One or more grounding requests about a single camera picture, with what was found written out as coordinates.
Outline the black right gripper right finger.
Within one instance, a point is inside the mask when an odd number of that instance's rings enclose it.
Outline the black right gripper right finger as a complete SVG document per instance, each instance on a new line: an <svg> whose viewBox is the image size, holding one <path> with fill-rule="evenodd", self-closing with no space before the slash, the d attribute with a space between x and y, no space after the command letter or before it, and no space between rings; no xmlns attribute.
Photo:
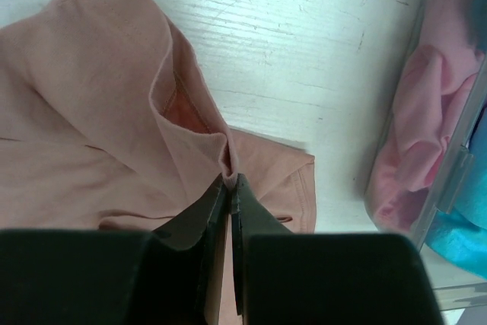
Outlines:
<svg viewBox="0 0 487 325"><path fill-rule="evenodd" d="M295 234L244 175L231 198L234 290L245 324L440 324L419 252L399 234Z"/></svg>

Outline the dusty pink t-shirt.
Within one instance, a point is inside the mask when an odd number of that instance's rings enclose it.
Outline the dusty pink t-shirt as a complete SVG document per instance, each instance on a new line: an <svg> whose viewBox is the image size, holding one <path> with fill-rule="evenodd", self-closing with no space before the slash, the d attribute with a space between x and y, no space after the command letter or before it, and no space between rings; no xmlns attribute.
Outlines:
<svg viewBox="0 0 487 325"><path fill-rule="evenodd" d="M1 232L153 231L228 189L218 324L237 313L231 198L244 175L288 230L316 223L314 158L230 129L153 0L52 0L1 30Z"/></svg>

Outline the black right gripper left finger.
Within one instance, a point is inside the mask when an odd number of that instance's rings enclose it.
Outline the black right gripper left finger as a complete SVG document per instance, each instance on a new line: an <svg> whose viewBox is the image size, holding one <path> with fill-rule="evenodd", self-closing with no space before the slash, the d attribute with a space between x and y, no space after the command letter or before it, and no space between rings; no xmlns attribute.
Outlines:
<svg viewBox="0 0 487 325"><path fill-rule="evenodd" d="M153 231L1 232L3 324L216 324L228 189Z"/></svg>

